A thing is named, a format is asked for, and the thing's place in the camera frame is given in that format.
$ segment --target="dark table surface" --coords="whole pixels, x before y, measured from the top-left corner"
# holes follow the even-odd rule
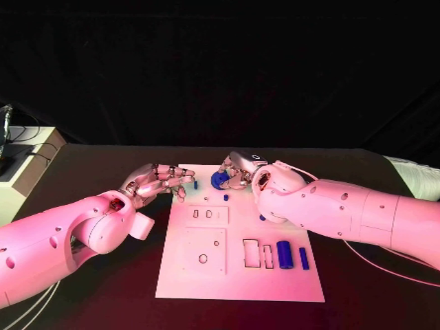
[[[61,147],[27,197],[17,219],[116,189],[145,163],[217,164],[232,148],[139,146]],[[243,149],[281,160],[317,177],[411,196],[386,159],[363,150]],[[440,288],[413,283],[373,268],[343,242],[308,233],[324,303],[154,298],[171,197],[160,195],[141,212],[155,219],[145,241],[131,237],[95,256],[61,280],[28,329],[440,329]],[[354,243],[379,265],[440,283],[440,273]],[[0,329],[37,297],[0,310]],[[20,329],[27,320],[12,329]]]

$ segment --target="blue gear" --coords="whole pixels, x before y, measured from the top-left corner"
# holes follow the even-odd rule
[[[210,183],[211,183],[213,188],[217,189],[217,190],[223,190],[223,188],[220,188],[220,184],[226,180],[229,180],[229,176],[227,176],[226,172],[223,172],[223,173],[214,172],[211,174],[211,179],[210,179]]]

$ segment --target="black backdrop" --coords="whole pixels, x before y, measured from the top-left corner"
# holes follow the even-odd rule
[[[138,2],[0,4],[0,105],[72,142],[440,167],[440,1]]]

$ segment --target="robotic hand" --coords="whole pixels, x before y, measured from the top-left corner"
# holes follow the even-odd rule
[[[334,239],[379,245],[440,270],[440,202],[317,179],[279,161],[268,165],[256,155],[233,151],[211,175],[211,185],[243,189],[249,184],[259,213],[269,221],[291,221]]]
[[[152,219],[135,210],[158,193],[184,198],[193,171],[147,164],[118,190],[86,197],[0,228],[0,308],[41,292],[95,255],[109,253],[129,234],[144,240]]]

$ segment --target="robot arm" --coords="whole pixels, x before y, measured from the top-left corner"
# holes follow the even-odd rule
[[[291,221],[330,238],[379,245],[413,256],[440,270],[440,202],[312,176],[305,182],[291,166],[282,162],[253,164],[255,157],[232,152],[211,175],[211,183],[219,182],[217,187],[227,188],[239,176],[250,178],[255,204],[269,221]],[[220,177],[220,170],[226,168],[230,169],[227,178]]]
[[[181,184],[194,173],[147,164],[118,190],[103,192],[0,228],[0,308],[41,292],[95,255],[109,253],[129,234],[144,240],[152,219],[135,210],[157,193],[183,201]]]

